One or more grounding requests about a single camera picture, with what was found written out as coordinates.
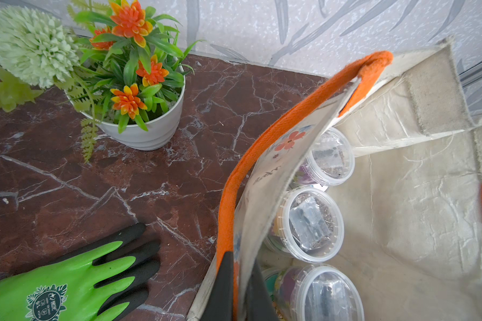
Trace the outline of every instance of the garden glove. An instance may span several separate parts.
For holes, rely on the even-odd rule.
[[[0,281],[0,321],[116,321],[148,298],[145,283],[159,270],[159,242],[128,253],[137,223],[66,254],[47,266]]]

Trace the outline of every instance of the orange printed flower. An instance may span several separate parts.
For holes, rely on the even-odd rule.
[[[112,29],[112,34],[134,37],[135,43],[144,48],[146,40],[143,36],[148,35],[154,27],[145,20],[145,11],[141,9],[138,0],[134,0],[131,6],[126,0],[121,0],[121,6],[111,1],[111,8],[116,14],[111,16],[111,19],[118,24]]]
[[[135,71],[138,76],[143,77],[143,86],[145,87],[163,83],[164,77],[170,73],[162,68],[162,63],[157,63],[156,55],[153,55],[150,60],[152,61],[152,72],[150,74],[145,70],[141,61],[138,61],[139,69]]]
[[[290,150],[295,145],[295,141],[297,139],[300,139],[300,138],[304,137],[304,136],[305,136],[305,132],[301,132],[301,133],[292,132],[289,135],[289,138],[288,138],[287,141],[283,142],[282,144],[277,145],[277,147],[275,148],[275,151],[280,151],[281,149]]]
[[[97,35],[101,35],[103,33],[111,33],[111,29],[109,27],[106,27],[105,29],[102,30],[95,30],[95,36],[89,41],[91,42],[91,45],[98,50],[109,50],[109,48],[114,44],[114,41],[107,41],[107,42],[93,42],[95,40]]]
[[[111,98],[115,102],[112,107],[114,110],[120,110],[122,115],[129,114],[131,119],[134,119],[136,115],[139,115],[139,108],[147,109],[147,106],[141,101],[139,97],[136,97],[139,93],[137,84],[123,87],[123,91],[119,89],[111,89],[111,93],[115,96]]]

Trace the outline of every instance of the green leaf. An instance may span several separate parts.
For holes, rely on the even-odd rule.
[[[175,46],[177,45],[178,35],[179,35],[179,32],[175,35],[175,39],[173,39],[173,44],[174,44]]]
[[[145,132],[148,131],[148,128],[146,127],[146,125],[145,125],[145,123],[144,123],[144,121],[143,121],[143,119],[141,118],[140,115],[136,115],[134,120],[135,120],[135,123],[139,126],[139,128],[141,128]]]
[[[154,50],[154,54],[157,56],[157,61],[160,62],[160,63],[163,63],[164,60],[166,59],[166,57],[168,56],[168,54],[164,51],[162,51],[161,49],[159,48],[155,48]]]
[[[121,49],[123,47],[125,47],[126,45],[128,45],[130,43],[129,39],[126,39],[126,38],[123,38],[122,40],[118,41],[118,42],[115,42],[110,48],[110,49]]]
[[[153,31],[148,36],[154,37],[154,38],[159,38],[159,39],[171,39],[171,38],[173,38],[172,36],[167,35],[165,33],[153,32]]]
[[[147,111],[149,112],[150,110],[152,110],[152,106],[154,105],[153,103],[153,100],[152,100],[152,97],[146,97],[145,99],[143,99],[143,102],[145,103],[146,107],[147,107]]]
[[[183,82],[176,81],[176,80],[165,80],[165,81],[164,81],[164,84],[165,84],[166,86],[175,87],[175,88],[184,87],[184,83],[183,83]]]
[[[120,121],[118,122],[118,133],[122,133],[125,131],[127,125],[129,124],[129,119],[130,117],[128,113],[120,116]]]
[[[132,86],[135,83],[137,74],[135,71],[138,69],[138,59],[130,59],[129,62],[123,68],[123,81],[125,85]]]
[[[186,50],[184,51],[184,54],[183,54],[182,57],[179,59],[179,61],[182,62],[182,61],[187,57],[187,55],[189,54],[189,52],[193,49],[193,47],[194,47],[197,43],[199,43],[199,42],[201,42],[201,41],[205,41],[205,40],[197,40],[197,41],[193,42],[188,48],[186,48]]]
[[[97,35],[92,41],[95,42],[109,42],[109,41],[122,41],[126,40],[125,37],[120,37],[118,35],[113,35],[112,33],[102,33]]]
[[[160,91],[162,88],[161,84],[153,85],[153,86],[148,86],[141,93],[138,94],[139,98],[147,98],[147,97],[152,97],[155,95],[158,91]]]
[[[146,8],[145,8],[145,17],[146,17],[146,18],[151,18],[151,17],[153,17],[153,16],[155,15],[155,11],[156,11],[156,10],[155,10],[154,7],[150,7],[150,6],[146,7]]]
[[[163,19],[173,20],[174,22],[182,25],[177,19],[173,18],[173,17],[170,16],[169,14],[160,14],[160,15],[154,17],[154,20],[155,20],[155,21],[163,20]]]
[[[103,76],[104,74],[95,70],[91,70],[89,68],[86,68],[84,66],[78,66],[78,69],[82,69],[85,72],[88,72],[90,74],[98,75],[98,76]]]
[[[155,97],[155,96],[152,97],[152,101],[154,102],[154,104],[160,104],[165,102],[164,99],[160,99],[159,97]]]
[[[131,50],[129,54],[130,60],[135,60],[136,62],[139,60],[139,54],[137,50]]]
[[[112,73],[118,79],[120,82],[123,81],[123,73],[121,72],[120,65],[118,65],[118,62],[116,60],[111,60],[111,69]]]
[[[116,26],[116,23],[112,21],[112,19],[108,16],[92,11],[81,11],[77,13],[73,20],[75,20],[75,22],[77,23],[99,22],[101,24],[106,24],[111,27]]]
[[[146,121],[146,122],[149,121],[148,114],[146,113],[146,110],[139,108],[139,114],[144,121]]]
[[[170,101],[177,101],[178,100],[178,95],[176,93],[173,93],[167,89],[161,88],[162,93],[169,99]]]
[[[178,29],[170,27],[170,26],[164,26],[165,31],[173,31],[173,32],[180,32]]]
[[[152,72],[152,61],[144,48],[138,47],[139,60],[147,72]]]
[[[96,49],[81,49],[84,53],[80,59],[80,63],[83,64],[88,59],[95,59],[98,61],[103,61],[105,59],[105,54],[102,50]]]
[[[107,55],[105,55],[104,61],[109,59],[111,55],[120,55],[123,51],[121,49],[113,49],[112,47],[109,48]]]
[[[166,78],[173,79],[184,84],[184,76],[179,72],[170,70],[170,73],[166,76]]]
[[[164,25],[162,23],[158,22],[158,21],[155,21],[155,24],[157,25],[157,28],[159,28],[159,31],[161,33],[164,33]]]
[[[110,91],[105,94],[105,97],[104,97],[104,106],[103,106],[103,108],[102,108],[102,120],[104,119],[105,114],[107,114],[107,113],[109,112],[109,108],[112,107],[111,97],[112,97],[112,93],[111,93]]]
[[[77,40],[75,40],[75,43],[79,45],[91,46],[90,39],[87,37],[79,37]]]
[[[181,66],[185,66],[185,67],[187,67],[187,68],[190,69],[190,70],[184,71],[184,72],[186,72],[186,74],[189,74],[190,71],[192,71],[193,74],[195,74],[195,70],[194,70],[193,67],[191,67],[190,65],[186,65],[186,64],[180,64],[180,65],[181,65]]]
[[[182,57],[184,55],[182,53],[182,50],[180,50],[177,46],[170,44],[167,41],[164,41],[162,39],[159,39],[150,35],[146,36],[145,39],[149,43],[155,45],[158,49],[161,49],[162,51],[166,52],[168,55],[172,55],[175,57]]]
[[[107,87],[107,85],[110,85],[113,81],[114,81],[114,78],[108,78],[108,79],[101,80],[101,81],[99,81],[95,84],[95,89],[98,88],[98,87],[103,87],[103,86]]]
[[[165,114],[168,112],[169,108],[168,108],[168,103],[166,102],[166,100],[164,99],[164,95],[161,93],[161,92],[158,92],[157,93],[157,96],[163,100],[163,102],[160,103],[161,105],[161,109],[162,109],[162,114]]]

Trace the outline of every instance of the artificial plant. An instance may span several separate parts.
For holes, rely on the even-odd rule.
[[[14,77],[13,74],[0,67],[0,108],[10,112],[25,102],[34,102],[34,98],[43,93],[32,89],[29,84]]]
[[[118,132],[137,124],[148,131],[154,120],[177,102],[184,76],[193,69],[182,63],[176,46],[177,25],[163,24],[167,14],[143,9],[134,0],[109,5],[71,0],[68,13],[93,34],[76,35],[62,22],[39,10],[0,9],[0,65],[30,85],[63,89],[78,112],[90,119],[82,125],[82,149],[88,162],[96,143],[96,125],[109,122]]]

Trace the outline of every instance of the brown marble surface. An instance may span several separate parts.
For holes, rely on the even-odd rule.
[[[82,118],[52,88],[0,110],[0,279],[29,271],[135,222],[161,240],[150,296],[126,320],[185,320],[214,256],[221,191],[271,123],[323,80],[191,56],[182,118],[156,151],[102,135],[90,164]]]

